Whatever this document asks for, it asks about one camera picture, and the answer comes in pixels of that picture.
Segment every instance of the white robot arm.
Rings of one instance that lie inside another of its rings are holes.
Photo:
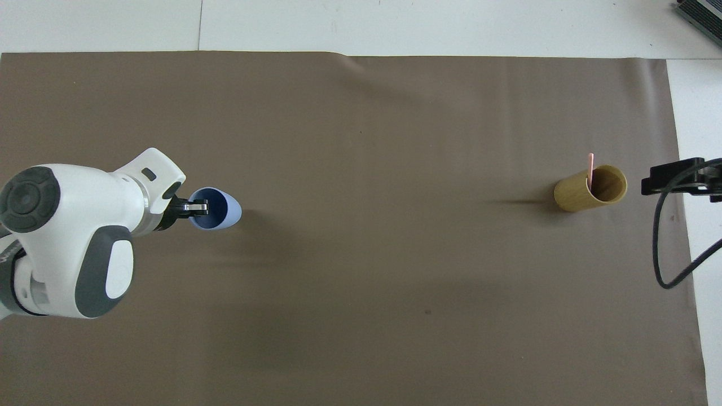
[[[220,213],[209,204],[215,195],[177,198],[185,179],[155,148],[112,173],[60,164],[18,173],[0,193],[0,319],[101,316],[131,284],[133,237],[209,213],[194,225],[208,230],[238,221],[240,206],[220,191]]]

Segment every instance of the yellow cup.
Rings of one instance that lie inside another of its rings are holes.
[[[599,166],[591,179],[591,189],[586,170],[562,179],[554,187],[554,200],[566,212],[579,212],[617,203],[627,193],[627,178],[614,166]]]

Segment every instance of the brown mat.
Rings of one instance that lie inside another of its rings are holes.
[[[692,283],[655,283],[638,186],[677,159],[664,61],[4,54],[0,131],[2,179],[155,146],[181,196],[244,208],[136,240],[100,319],[5,319],[5,405],[706,403]],[[561,212],[590,151],[627,197]]]

